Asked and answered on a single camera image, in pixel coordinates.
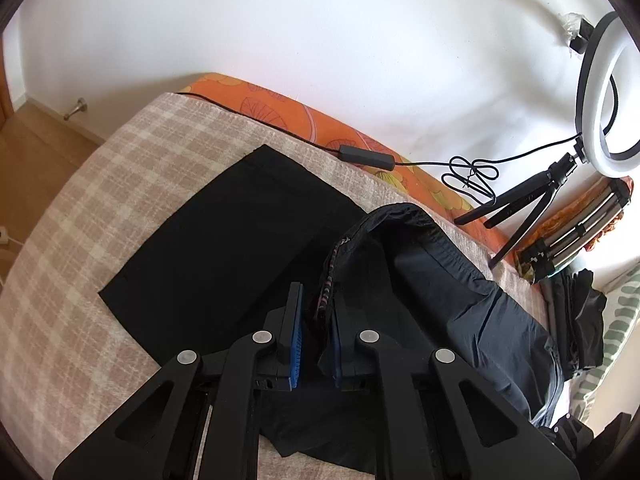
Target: white plug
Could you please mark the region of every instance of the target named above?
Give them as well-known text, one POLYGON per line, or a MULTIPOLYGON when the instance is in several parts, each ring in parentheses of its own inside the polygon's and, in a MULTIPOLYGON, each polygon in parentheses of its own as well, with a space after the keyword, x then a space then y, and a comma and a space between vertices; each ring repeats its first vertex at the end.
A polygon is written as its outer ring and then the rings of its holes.
POLYGON ((7 245, 9 243, 9 233, 6 227, 0 226, 0 245, 7 245))

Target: baseboard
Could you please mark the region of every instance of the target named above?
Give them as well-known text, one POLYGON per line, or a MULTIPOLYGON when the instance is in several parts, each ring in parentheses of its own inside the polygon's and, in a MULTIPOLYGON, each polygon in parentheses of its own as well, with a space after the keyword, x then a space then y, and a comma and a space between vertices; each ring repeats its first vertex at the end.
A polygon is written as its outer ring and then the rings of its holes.
POLYGON ((87 130, 84 126, 81 126, 80 124, 77 124, 77 123, 75 123, 73 121, 65 121, 62 118, 62 115, 59 114, 57 111, 53 110, 52 108, 49 108, 45 104, 42 104, 40 101, 38 101, 37 99, 34 99, 30 95, 26 96, 25 102, 30 102, 34 106, 38 107, 41 111, 46 113, 49 117, 57 120, 59 123, 64 124, 65 126, 68 126, 72 130, 78 132, 80 135, 82 135, 83 137, 86 137, 87 139, 95 142, 96 144, 98 144, 98 145, 104 144, 104 141, 106 139, 103 139, 98 134, 94 134, 91 130, 87 130))
POLYGON ((22 94, 20 97, 14 99, 11 104, 14 106, 14 110, 17 111, 25 102, 27 102, 27 94, 22 94))

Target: white light ring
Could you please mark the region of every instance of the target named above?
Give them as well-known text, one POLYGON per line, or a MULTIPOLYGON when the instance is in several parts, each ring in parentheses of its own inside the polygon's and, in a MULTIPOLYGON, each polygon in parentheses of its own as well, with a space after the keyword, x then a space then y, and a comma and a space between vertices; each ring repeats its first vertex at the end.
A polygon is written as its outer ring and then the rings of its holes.
POLYGON ((593 55, 582 105, 582 142, 585 155, 598 172, 612 178, 627 176, 640 166, 640 151, 629 153, 626 157, 623 154, 613 158, 600 126, 609 77, 620 54, 629 44, 633 44, 631 36, 622 20, 616 18, 604 31, 593 55))

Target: wooden door frame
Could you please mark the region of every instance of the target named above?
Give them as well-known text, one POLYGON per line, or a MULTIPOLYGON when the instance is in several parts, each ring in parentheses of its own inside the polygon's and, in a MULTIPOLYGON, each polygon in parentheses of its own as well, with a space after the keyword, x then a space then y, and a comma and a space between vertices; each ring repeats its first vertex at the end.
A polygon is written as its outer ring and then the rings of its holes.
POLYGON ((14 114, 14 105, 6 82, 4 71, 4 51, 2 50, 2 36, 0 36, 0 128, 4 122, 14 114))

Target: round metal bolt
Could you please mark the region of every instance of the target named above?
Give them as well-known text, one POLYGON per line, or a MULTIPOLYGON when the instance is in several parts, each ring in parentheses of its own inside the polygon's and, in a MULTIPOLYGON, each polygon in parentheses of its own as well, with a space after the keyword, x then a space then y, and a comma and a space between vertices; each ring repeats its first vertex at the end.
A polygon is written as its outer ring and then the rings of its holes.
POLYGON ((360 332, 360 339, 365 343, 375 343, 378 339, 380 339, 380 334, 375 330, 363 330, 360 332))
POLYGON ((196 360, 197 356, 193 350, 183 350, 178 354, 178 362, 181 365, 190 365, 196 360))
POLYGON ((254 334, 254 341, 257 343, 268 343, 271 341, 271 332, 268 332, 267 330, 258 330, 258 332, 254 334))
POLYGON ((436 359, 441 363, 452 363, 455 358, 456 355, 448 348, 440 348, 439 350, 436 350, 436 359))

